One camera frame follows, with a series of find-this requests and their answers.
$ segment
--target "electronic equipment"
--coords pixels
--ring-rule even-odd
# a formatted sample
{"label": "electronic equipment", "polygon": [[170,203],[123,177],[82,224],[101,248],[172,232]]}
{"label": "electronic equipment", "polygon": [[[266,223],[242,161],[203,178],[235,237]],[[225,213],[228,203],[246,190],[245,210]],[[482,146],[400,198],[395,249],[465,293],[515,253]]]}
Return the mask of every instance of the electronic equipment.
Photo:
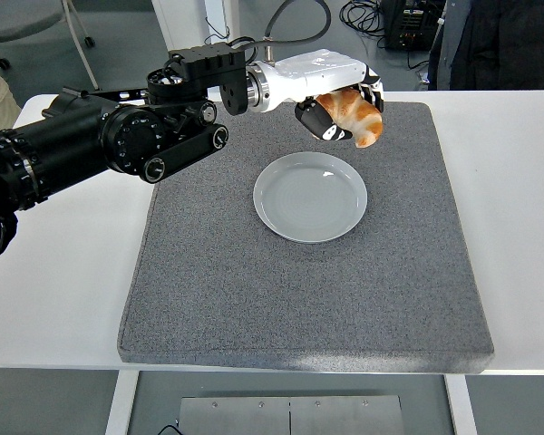
{"label": "electronic equipment", "polygon": [[442,19],[445,0],[381,0],[384,47],[429,51]]}

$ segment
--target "screw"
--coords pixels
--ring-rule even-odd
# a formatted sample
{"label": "screw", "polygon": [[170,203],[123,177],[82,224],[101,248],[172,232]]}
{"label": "screw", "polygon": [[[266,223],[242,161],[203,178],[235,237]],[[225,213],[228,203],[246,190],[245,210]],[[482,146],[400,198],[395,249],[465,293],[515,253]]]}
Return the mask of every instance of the screw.
{"label": "screw", "polygon": [[201,109],[201,118],[210,124],[216,120],[216,111],[212,106],[206,105]]}

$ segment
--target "floor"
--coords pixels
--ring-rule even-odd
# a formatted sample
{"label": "floor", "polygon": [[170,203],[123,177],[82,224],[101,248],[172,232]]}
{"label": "floor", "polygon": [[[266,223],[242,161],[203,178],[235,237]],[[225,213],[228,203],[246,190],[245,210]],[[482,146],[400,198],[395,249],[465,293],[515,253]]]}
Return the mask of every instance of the floor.
{"label": "floor", "polygon": [[[96,46],[87,57],[104,90],[145,86],[149,71],[167,57],[151,1],[74,0]],[[259,39],[278,2],[240,0],[243,34]],[[276,38],[308,36],[322,25],[320,9],[299,2],[274,27]],[[407,54],[377,48],[338,22],[342,1],[329,2],[334,21],[321,40],[277,49],[277,59],[326,47],[369,64],[386,91],[424,91],[419,70],[407,68]],[[308,25],[302,25],[302,17]],[[91,83],[65,24],[22,41],[0,44],[12,68],[2,72],[19,105],[36,94],[58,93]],[[411,64],[427,53],[410,53]],[[103,434],[117,372],[0,369],[0,435]],[[544,376],[467,378],[480,434],[544,434]],[[441,376],[321,375],[313,373],[229,374],[143,372],[130,434],[155,434],[179,416],[182,397],[196,395],[398,394],[407,434],[451,434],[451,417]]]}

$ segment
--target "white table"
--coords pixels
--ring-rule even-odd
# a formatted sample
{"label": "white table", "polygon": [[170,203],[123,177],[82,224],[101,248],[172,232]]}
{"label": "white table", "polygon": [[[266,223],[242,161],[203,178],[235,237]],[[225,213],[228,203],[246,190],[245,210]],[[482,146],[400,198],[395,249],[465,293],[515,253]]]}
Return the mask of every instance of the white table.
{"label": "white table", "polygon": [[[386,97],[432,110],[495,345],[486,372],[544,373],[544,91]],[[117,354],[152,189],[108,170],[18,213],[0,256],[0,367],[212,370]]]}

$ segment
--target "robotic arm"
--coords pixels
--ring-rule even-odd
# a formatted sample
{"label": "robotic arm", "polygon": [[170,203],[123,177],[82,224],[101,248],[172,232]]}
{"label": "robotic arm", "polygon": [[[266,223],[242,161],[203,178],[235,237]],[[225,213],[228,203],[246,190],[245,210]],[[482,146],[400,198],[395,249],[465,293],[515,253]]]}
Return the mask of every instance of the robotic arm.
{"label": "robotic arm", "polygon": [[[215,43],[170,52],[147,77],[147,88],[121,92],[64,89],[44,121],[0,131],[0,254],[15,236],[16,210],[107,169],[156,183],[221,150],[228,130],[217,124],[208,88],[219,86],[232,115],[296,102],[296,117],[318,138],[348,139],[319,94],[353,86],[383,111],[380,78],[364,63],[319,50],[245,64],[244,50]],[[145,101],[136,106],[132,100]]]}

